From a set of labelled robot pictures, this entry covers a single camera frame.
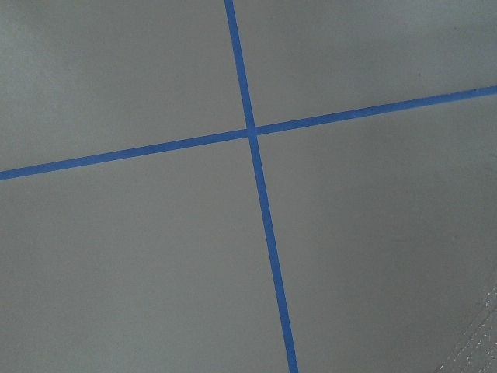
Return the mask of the crossing blue tape strip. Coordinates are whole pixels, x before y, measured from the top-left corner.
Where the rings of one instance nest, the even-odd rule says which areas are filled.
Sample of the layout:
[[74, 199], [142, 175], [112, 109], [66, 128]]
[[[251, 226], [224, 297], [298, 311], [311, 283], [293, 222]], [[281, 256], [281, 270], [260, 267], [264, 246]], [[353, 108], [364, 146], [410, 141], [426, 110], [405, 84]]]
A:
[[[494, 96], [496, 87], [494, 85], [469, 89], [460, 92], [452, 92], [443, 95], [428, 96], [418, 99], [410, 99], [395, 103], [387, 103], [377, 106], [369, 106], [355, 110], [346, 110], [338, 113], [323, 114], [315, 117], [306, 117], [302, 119], [289, 120], [275, 124], [258, 126], [255, 129], [257, 135], [272, 134], [276, 132], [290, 131], [304, 127], [314, 127], [322, 124], [332, 124], [346, 120], [355, 120], [362, 117], [372, 117], [384, 113], [393, 113], [396, 111], [411, 110], [425, 106], [435, 106], [444, 103], [452, 103], [466, 99], [474, 99], [483, 96]], [[247, 138], [249, 131], [239, 129], [216, 134], [209, 134], [194, 138], [181, 139], [176, 141], [167, 141], [164, 143], [146, 145], [138, 148], [128, 148], [124, 150], [106, 152], [97, 155], [88, 155], [75, 159], [65, 159], [56, 162], [42, 163], [38, 165], [26, 166], [17, 169], [1, 171], [1, 180], [12, 180], [26, 176], [33, 176], [43, 173], [52, 173], [65, 169], [74, 169], [84, 166], [93, 166], [106, 162], [114, 162], [123, 159], [132, 159], [146, 155], [153, 155], [163, 152], [171, 152], [184, 148], [195, 148], [203, 145], [211, 145], [226, 141], [233, 141]]]

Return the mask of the long blue tape strip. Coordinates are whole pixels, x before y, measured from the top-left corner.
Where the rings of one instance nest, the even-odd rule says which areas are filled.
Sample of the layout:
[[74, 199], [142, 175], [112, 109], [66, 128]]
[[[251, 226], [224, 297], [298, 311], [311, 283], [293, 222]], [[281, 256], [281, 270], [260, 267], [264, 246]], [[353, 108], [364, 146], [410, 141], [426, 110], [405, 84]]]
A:
[[248, 143], [252, 158], [252, 167], [255, 175], [255, 184], [259, 198], [262, 223], [264, 228], [266, 246], [269, 256], [269, 264], [273, 278], [276, 303], [280, 318], [280, 325], [283, 335], [283, 343], [287, 356], [288, 371], [293, 373], [299, 372], [297, 363], [297, 354], [294, 346], [294, 336], [291, 328], [290, 313], [287, 305], [287, 297], [283, 282], [283, 275], [280, 266], [280, 258], [276, 243], [276, 236], [273, 227], [273, 219], [270, 210], [269, 198], [266, 188], [266, 180], [262, 164], [262, 157], [259, 148], [259, 139], [255, 118], [252, 109], [252, 101], [249, 90], [249, 81], [247, 79], [242, 42], [238, 30], [238, 21], [236, 17], [235, 4], [232, 0], [224, 2], [225, 12], [228, 21], [228, 28], [231, 38], [235, 68], [238, 78], [238, 87], [242, 101], [242, 109], [245, 118], [245, 127], [248, 134]]

